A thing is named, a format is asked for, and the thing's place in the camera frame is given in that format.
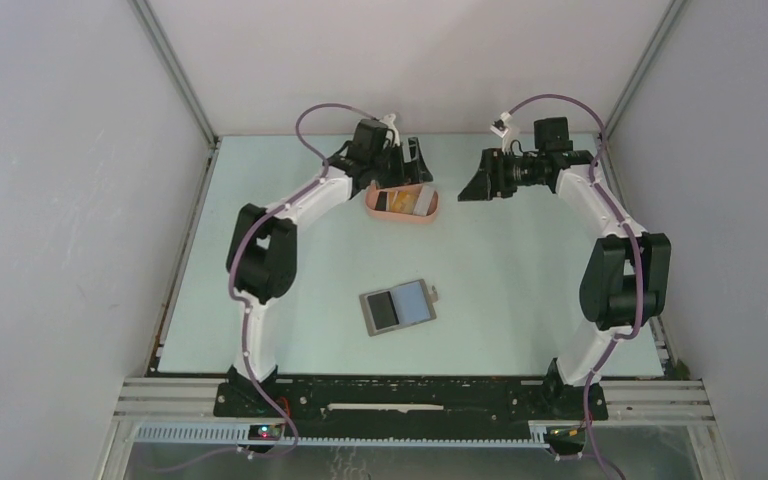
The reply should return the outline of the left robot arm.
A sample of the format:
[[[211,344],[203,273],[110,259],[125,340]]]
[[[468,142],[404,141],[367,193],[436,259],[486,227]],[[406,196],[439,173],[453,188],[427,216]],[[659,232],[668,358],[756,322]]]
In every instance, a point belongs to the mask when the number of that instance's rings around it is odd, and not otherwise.
[[[394,115],[362,119],[351,139],[325,158],[317,174],[285,198],[238,212],[226,260],[228,292],[240,311],[240,340],[228,382],[237,402],[252,416],[276,403],[269,384],[277,372],[275,346],[265,316],[293,285],[299,234],[331,209],[370,186],[380,189],[432,181],[420,141],[404,137]]]

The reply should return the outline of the beige leather card holder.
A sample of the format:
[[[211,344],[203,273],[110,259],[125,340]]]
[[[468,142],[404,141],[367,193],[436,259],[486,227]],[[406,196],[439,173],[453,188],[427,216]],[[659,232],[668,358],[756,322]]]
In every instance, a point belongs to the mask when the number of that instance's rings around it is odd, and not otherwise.
[[[389,291],[392,295],[397,312],[398,324],[394,327],[375,331],[370,317],[367,297],[384,291]],[[436,287],[434,285],[429,285],[424,279],[413,280],[390,288],[364,293],[359,296],[364,323],[370,337],[435,320],[437,314],[434,304],[438,300],[439,294]]]

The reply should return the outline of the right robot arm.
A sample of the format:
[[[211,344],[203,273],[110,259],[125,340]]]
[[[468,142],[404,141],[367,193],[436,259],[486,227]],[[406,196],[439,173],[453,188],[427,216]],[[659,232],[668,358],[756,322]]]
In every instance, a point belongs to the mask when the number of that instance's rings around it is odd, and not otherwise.
[[[566,418],[582,403],[579,387],[597,383],[616,346],[635,338],[666,303],[671,243],[634,220],[606,185],[599,162],[577,150],[568,121],[551,117],[534,123],[534,148],[518,152],[518,134],[508,112],[492,126],[498,148],[482,151],[476,173],[458,201],[511,197],[521,187],[545,186],[582,220],[594,238],[579,287],[583,321],[544,377],[545,411]]]

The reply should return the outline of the grey card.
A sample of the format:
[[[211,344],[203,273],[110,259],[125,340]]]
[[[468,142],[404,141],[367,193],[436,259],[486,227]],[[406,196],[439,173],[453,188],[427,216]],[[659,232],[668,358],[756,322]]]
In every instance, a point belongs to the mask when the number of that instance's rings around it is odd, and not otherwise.
[[[375,331],[394,327],[398,324],[395,304],[389,291],[368,296],[367,304]]]

